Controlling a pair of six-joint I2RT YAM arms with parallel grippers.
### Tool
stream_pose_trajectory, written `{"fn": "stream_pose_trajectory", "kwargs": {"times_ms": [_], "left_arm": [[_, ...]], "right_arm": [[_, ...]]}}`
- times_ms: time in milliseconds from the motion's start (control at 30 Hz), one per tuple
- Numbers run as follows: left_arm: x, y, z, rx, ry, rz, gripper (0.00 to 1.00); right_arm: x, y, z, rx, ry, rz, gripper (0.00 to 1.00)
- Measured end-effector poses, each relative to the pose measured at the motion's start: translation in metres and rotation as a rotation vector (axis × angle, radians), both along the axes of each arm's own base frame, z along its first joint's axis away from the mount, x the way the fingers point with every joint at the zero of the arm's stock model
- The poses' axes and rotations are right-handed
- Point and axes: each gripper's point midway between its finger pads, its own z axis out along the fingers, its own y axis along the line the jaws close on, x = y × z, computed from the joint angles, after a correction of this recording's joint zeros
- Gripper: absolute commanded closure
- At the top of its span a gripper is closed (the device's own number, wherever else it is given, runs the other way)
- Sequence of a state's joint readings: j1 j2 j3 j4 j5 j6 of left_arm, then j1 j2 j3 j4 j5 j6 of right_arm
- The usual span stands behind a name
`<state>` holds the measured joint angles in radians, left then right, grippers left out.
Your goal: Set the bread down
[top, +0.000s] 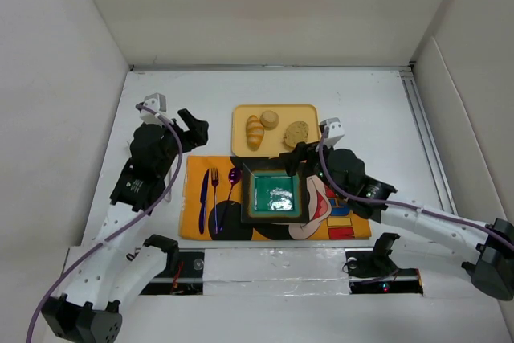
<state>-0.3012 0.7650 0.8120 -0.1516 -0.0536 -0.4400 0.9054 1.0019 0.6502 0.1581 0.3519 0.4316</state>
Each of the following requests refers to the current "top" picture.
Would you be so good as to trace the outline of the sliced brown bread piece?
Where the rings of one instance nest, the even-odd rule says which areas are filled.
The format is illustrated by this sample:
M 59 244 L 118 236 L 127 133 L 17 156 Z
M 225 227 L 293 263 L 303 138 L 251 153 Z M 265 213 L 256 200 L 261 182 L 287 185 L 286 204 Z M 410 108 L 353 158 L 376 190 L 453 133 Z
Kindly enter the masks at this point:
M 284 133 L 284 144 L 289 149 L 294 149 L 300 142 L 308 141 L 309 127 L 304 121 L 291 123 Z

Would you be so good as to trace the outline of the small round bread bun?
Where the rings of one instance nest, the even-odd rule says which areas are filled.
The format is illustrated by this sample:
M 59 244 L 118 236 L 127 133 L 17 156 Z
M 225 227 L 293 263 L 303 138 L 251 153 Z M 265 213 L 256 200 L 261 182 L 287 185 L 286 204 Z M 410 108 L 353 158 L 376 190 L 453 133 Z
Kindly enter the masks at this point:
M 264 111 L 260 116 L 260 122 L 265 129 L 272 130 L 279 124 L 279 115 L 272 110 Z

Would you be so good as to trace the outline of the striped long bread roll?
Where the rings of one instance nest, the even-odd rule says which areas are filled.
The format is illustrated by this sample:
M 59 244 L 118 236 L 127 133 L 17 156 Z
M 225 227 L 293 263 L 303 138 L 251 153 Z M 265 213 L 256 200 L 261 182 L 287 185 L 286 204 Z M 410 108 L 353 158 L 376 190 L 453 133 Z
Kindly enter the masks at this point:
M 264 133 L 265 130 L 260 119 L 255 115 L 249 116 L 246 123 L 246 139 L 251 150 L 257 150 L 260 147 Z

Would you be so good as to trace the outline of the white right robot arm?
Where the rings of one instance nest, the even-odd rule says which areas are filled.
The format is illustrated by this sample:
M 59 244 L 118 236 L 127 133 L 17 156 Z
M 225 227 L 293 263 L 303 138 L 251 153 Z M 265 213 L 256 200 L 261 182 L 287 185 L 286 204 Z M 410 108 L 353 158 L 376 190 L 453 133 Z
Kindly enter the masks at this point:
M 349 149 L 323 142 L 300 142 L 280 161 L 289 175 L 298 169 L 320 178 L 358 217 L 410 231 L 463 258 L 459 270 L 482 293 L 513 299 L 513 225 L 507 220 L 481 223 L 416 202 L 390 199 L 396 189 L 370 177 Z

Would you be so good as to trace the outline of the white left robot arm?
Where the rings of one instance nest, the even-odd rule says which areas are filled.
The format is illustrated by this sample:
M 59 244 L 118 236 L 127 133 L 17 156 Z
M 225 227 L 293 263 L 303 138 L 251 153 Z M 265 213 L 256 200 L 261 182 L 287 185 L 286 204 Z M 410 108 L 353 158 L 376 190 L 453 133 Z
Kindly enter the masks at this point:
M 209 125 L 185 108 L 178 114 L 186 129 L 142 104 L 137 109 L 143 122 L 94 245 L 58 278 L 69 278 L 67 287 L 58 296 L 46 294 L 40 306 L 51 331 L 68 342 L 114 342 L 122 312 L 154 277 L 177 270 L 176 240 L 150 235 L 138 247 L 137 236 L 170 192 L 184 154 L 208 142 Z

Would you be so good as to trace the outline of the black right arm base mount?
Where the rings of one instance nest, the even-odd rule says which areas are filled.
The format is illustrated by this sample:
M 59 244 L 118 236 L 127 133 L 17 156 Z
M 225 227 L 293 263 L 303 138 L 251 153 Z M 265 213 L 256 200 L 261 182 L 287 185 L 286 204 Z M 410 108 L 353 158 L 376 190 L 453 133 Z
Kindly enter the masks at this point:
M 400 236 L 382 234 L 372 249 L 346 250 L 342 271 L 349 277 L 351 295 L 423 294 L 418 269 L 399 268 L 391 259 Z

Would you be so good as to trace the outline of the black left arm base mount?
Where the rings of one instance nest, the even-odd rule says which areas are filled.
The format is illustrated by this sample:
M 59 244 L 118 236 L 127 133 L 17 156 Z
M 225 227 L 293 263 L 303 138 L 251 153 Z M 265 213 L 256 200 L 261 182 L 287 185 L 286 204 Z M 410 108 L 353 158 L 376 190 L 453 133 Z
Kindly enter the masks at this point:
M 145 247 L 157 247 L 167 254 L 165 269 L 141 291 L 141 295 L 196 296 L 203 294 L 205 251 L 182 249 L 176 240 L 151 235 Z

